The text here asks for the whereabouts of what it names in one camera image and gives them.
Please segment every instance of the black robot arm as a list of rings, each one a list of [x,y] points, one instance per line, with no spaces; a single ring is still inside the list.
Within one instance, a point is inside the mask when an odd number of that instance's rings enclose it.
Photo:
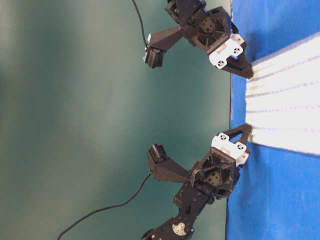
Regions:
[[[168,157],[162,145],[152,145],[147,158],[154,178],[184,182],[173,199],[179,209],[178,215],[147,231],[141,240],[190,239],[195,232],[194,223],[205,205],[212,204],[215,199],[228,198],[234,190],[240,177],[239,166],[246,163],[250,153],[247,141],[251,130],[250,125],[244,124],[217,134],[209,152],[189,171]],[[240,134],[240,139],[231,141]]]
[[[223,7],[205,11],[205,6],[200,0],[168,0],[164,9],[178,26],[149,35],[144,62],[151,68],[162,67],[164,54],[184,37],[200,47],[218,69],[250,79],[247,43],[231,17]]]

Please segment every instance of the blue table surface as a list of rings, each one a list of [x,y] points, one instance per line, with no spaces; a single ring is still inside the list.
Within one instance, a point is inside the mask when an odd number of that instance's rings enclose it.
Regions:
[[[233,21],[247,41],[250,62],[320,32],[319,13],[319,0],[233,0]],[[246,80],[232,75],[232,127],[245,122],[245,91]],[[320,239],[320,157],[249,148],[228,200],[226,239]]]

